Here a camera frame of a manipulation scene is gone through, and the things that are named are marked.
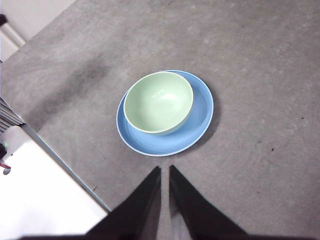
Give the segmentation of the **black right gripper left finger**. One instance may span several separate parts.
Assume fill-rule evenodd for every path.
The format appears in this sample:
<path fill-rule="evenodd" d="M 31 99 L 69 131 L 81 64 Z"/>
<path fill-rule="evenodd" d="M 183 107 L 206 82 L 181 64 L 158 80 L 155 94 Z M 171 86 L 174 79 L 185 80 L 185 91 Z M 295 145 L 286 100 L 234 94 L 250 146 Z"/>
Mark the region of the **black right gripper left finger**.
<path fill-rule="evenodd" d="M 161 191 L 161 168 L 156 166 L 137 188 L 85 235 L 93 240 L 137 240 Z"/>

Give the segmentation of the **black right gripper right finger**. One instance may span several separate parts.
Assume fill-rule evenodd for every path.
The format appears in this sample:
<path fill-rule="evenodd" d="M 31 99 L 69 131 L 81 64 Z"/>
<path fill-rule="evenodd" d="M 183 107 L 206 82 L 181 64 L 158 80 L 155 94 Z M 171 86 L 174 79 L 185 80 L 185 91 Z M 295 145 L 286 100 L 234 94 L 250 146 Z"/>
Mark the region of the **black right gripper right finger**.
<path fill-rule="evenodd" d="M 207 201 L 174 166 L 169 167 L 170 193 L 194 240 L 246 239 L 248 234 Z"/>

